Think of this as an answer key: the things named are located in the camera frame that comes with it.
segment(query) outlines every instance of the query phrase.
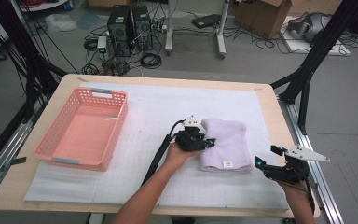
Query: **computer tower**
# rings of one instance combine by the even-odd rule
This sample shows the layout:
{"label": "computer tower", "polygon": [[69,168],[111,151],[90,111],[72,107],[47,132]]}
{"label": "computer tower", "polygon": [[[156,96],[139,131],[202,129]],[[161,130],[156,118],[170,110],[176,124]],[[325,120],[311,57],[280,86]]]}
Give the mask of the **computer tower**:
{"label": "computer tower", "polygon": [[131,56],[131,41],[134,38],[131,8],[114,5],[107,22],[115,56]]}
{"label": "computer tower", "polygon": [[152,49],[151,20],[146,6],[132,8],[135,37],[140,50]]}

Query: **towel label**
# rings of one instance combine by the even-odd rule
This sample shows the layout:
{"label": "towel label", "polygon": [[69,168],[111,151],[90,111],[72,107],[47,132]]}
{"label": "towel label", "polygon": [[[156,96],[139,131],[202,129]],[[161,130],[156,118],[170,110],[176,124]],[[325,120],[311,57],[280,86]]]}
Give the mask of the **towel label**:
{"label": "towel label", "polygon": [[229,168],[233,168],[234,164],[232,163],[232,161],[223,161],[223,169],[229,169]]}

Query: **human hand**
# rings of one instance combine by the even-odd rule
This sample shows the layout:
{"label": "human hand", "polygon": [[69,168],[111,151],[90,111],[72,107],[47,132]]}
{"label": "human hand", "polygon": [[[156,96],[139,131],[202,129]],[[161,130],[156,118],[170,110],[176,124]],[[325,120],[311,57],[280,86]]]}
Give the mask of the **human hand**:
{"label": "human hand", "polygon": [[304,181],[290,185],[288,183],[277,181],[286,194],[286,201],[292,209],[296,223],[314,224],[308,193],[305,191],[306,183]]}
{"label": "human hand", "polygon": [[168,147],[167,156],[165,157],[165,161],[161,168],[167,168],[175,172],[179,170],[183,164],[185,164],[187,158],[197,156],[199,154],[199,151],[183,151],[176,143],[171,143]]}

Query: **basket handle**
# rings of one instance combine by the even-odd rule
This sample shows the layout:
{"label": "basket handle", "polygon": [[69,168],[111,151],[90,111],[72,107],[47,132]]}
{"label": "basket handle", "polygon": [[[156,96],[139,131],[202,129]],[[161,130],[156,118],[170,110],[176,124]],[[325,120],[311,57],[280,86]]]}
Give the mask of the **basket handle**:
{"label": "basket handle", "polygon": [[98,88],[91,88],[92,92],[96,92],[96,93],[104,93],[104,94],[110,94],[112,95],[112,91],[110,90],[105,90],[105,89],[98,89]]}
{"label": "basket handle", "polygon": [[51,159],[51,161],[59,162],[59,163],[73,164],[73,165],[78,165],[79,164],[78,160],[71,160],[71,159],[59,158],[59,157],[53,157]]}

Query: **concrete floor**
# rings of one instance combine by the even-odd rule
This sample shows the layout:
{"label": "concrete floor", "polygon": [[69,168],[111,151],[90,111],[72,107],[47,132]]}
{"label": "concrete floor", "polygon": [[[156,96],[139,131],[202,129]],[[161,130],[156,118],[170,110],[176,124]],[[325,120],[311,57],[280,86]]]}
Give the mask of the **concrete floor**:
{"label": "concrete floor", "polygon": [[[89,19],[83,29],[51,34],[54,42],[68,56],[76,70],[85,63],[84,37],[94,28],[106,24],[106,14],[95,14],[84,8],[65,12],[60,8],[38,15],[43,19],[49,13],[67,13],[74,21]],[[233,27],[232,18],[227,26]],[[187,26],[189,21],[180,20]],[[66,71],[74,69],[42,35],[50,59]],[[305,54],[282,54],[277,47],[261,49],[249,35],[226,37],[227,56],[217,55],[214,36],[194,33],[175,33],[172,55],[159,55],[162,66],[155,70],[140,67],[143,77],[223,80],[234,82],[272,83],[296,71]],[[283,42],[278,41],[285,50]],[[347,47],[349,57],[328,56],[316,71],[310,88],[307,131],[313,148],[330,157],[330,163],[321,163],[328,185],[345,223],[358,223],[358,48]],[[127,76],[139,77],[131,69]],[[0,61],[0,133],[25,101],[25,96],[12,62]],[[16,213],[0,212],[0,223],[85,223],[87,214],[78,213]],[[281,223],[279,219],[250,218],[249,224]],[[326,223],[320,217],[317,223]]]}

